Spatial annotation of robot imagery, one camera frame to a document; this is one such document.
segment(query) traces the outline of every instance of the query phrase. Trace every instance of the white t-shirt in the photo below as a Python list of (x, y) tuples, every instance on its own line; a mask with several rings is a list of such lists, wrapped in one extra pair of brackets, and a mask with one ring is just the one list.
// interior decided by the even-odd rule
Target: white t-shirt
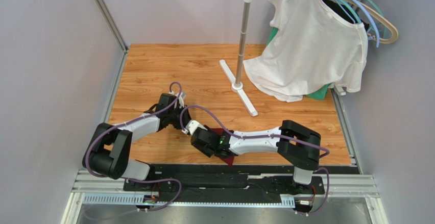
[(334, 83), (357, 92), (366, 65), (364, 24), (342, 19), (322, 0), (269, 0), (276, 8), (270, 25), (279, 29), (245, 71), (262, 92), (295, 102)]

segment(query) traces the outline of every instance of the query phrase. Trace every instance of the white wall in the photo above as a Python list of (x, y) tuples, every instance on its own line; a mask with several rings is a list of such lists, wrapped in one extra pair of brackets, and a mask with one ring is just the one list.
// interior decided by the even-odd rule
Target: white wall
[(399, 39), (371, 46), (361, 92), (343, 97), (359, 160), (391, 224), (434, 223), (435, 5), (373, 0)]
[[(238, 43), (243, 0), (105, 0), (127, 44)], [(266, 43), (275, 9), (253, 0), (247, 43)]]
[(0, 0), (0, 216), (59, 223), (122, 53), (94, 0)]

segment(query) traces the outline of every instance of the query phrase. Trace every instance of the wooden floor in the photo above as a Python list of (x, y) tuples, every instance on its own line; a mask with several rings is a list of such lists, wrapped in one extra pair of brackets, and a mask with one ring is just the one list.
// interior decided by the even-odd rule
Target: wooden floor
[[(245, 59), (261, 55), (264, 45), (247, 45)], [(321, 164), (348, 165), (350, 159), (331, 95), (324, 101), (305, 97), (285, 103), (268, 96), (248, 80), (243, 71), (245, 91), (258, 111), (251, 117), (219, 66), (225, 59), (235, 73), (237, 44), (133, 44), (116, 94), (110, 123), (139, 116), (179, 81), (187, 94), (185, 103), (212, 111), (231, 130), (257, 131), (294, 120), (322, 136), (321, 146), (331, 154)], [(191, 109), (190, 115), (211, 128), (218, 124), (205, 112)], [(208, 158), (190, 145), (190, 137), (172, 128), (143, 137), (132, 145), (130, 157), (149, 163), (223, 163)], [(235, 158), (234, 164), (289, 164), (277, 153), (251, 153)]]

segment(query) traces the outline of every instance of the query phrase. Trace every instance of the white bracket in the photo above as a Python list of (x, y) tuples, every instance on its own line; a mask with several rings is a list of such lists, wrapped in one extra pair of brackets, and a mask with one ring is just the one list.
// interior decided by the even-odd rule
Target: white bracket
[(342, 87), (334, 86), (334, 90), (338, 95), (346, 95), (346, 92)]
[(245, 91), (243, 90), (243, 84), (240, 83), (240, 85), (237, 87), (235, 86), (235, 76), (231, 72), (230, 68), (228, 67), (225, 60), (220, 60), (219, 65), (221, 66), (222, 70), (224, 71), (225, 75), (227, 76), (228, 80), (231, 82), (231, 90), (237, 93), (238, 97), (240, 97), (241, 101), (245, 105), (246, 109), (248, 109), (248, 112), (251, 116), (257, 116), (258, 112), (255, 110), (254, 105), (252, 105), (251, 100), (249, 100), (248, 96), (246, 95)]

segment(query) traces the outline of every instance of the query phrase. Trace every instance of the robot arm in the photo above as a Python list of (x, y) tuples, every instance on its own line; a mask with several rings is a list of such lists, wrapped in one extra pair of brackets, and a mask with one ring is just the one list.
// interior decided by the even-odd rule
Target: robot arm
[[(289, 140), (283, 138), (271, 138), (265, 137), (265, 135), (297, 137), (319, 146), (320, 135), (318, 133), (293, 121), (284, 120), (280, 127), (270, 130), (230, 131), (232, 134), (229, 134), (223, 129), (211, 129), (192, 120), (188, 111), (182, 114), (183, 117), (180, 121), (181, 111), (185, 108), (184, 97), (184, 94), (181, 95), (173, 108), (157, 113), (177, 99), (176, 95), (164, 93), (161, 95), (159, 103), (145, 111), (140, 117), (153, 113), (156, 115), (129, 125), (126, 124), (105, 135), (91, 150), (90, 168), (112, 179), (123, 177), (144, 180), (150, 167), (146, 163), (129, 160), (130, 145), (143, 136), (158, 132), (168, 125), (173, 125), (175, 129), (185, 127), (183, 132), (191, 135), (191, 144), (203, 154), (208, 157), (215, 155), (221, 159), (231, 159), (231, 164), (235, 156), (245, 153), (277, 152), (295, 166), (293, 177), (295, 184), (310, 184), (313, 171), (319, 168), (319, 150), (299, 143), (291, 144)], [(91, 143), (111, 127), (112, 125), (107, 123), (98, 125)], [(113, 148), (110, 151), (105, 149), (104, 145), (112, 145)], [(85, 166), (85, 157), (83, 158), (83, 166)]]
[[(121, 177), (145, 180), (150, 171), (150, 166), (146, 163), (129, 159), (130, 146), (136, 140), (148, 134), (158, 132), (166, 128), (168, 125), (173, 125), (175, 129), (181, 129), (180, 114), (181, 110), (185, 107), (183, 101), (184, 98), (185, 94), (182, 93), (179, 100), (175, 102), (173, 108), (157, 114), (156, 112), (167, 107), (177, 99), (177, 96), (174, 94), (164, 93), (160, 96), (159, 103), (152, 106), (148, 111), (145, 111), (140, 117), (145, 117), (146, 115), (153, 113), (156, 113), (156, 115), (119, 127), (105, 135), (91, 149), (89, 155), (89, 167), (93, 171), (115, 180)], [(183, 114), (182, 122), (184, 125), (187, 125), (189, 121), (191, 121), (189, 112), (185, 112)], [(106, 132), (113, 126), (119, 125), (120, 124), (99, 124), (89, 146), (102, 133)], [(105, 149), (104, 145), (112, 145), (112, 150)], [(85, 157), (86, 154), (82, 161), (83, 167), (86, 167)]]
[(313, 171), (319, 168), (318, 149), (300, 143), (291, 144), (289, 140), (279, 137), (264, 137), (264, 135), (283, 135), (320, 145), (320, 134), (291, 120), (284, 120), (280, 127), (265, 131), (230, 131), (233, 135), (202, 126), (194, 120), (186, 128), (192, 135), (191, 144), (208, 157), (215, 155), (227, 159), (253, 152), (279, 153), (295, 166), (293, 176), (295, 185), (309, 185)]

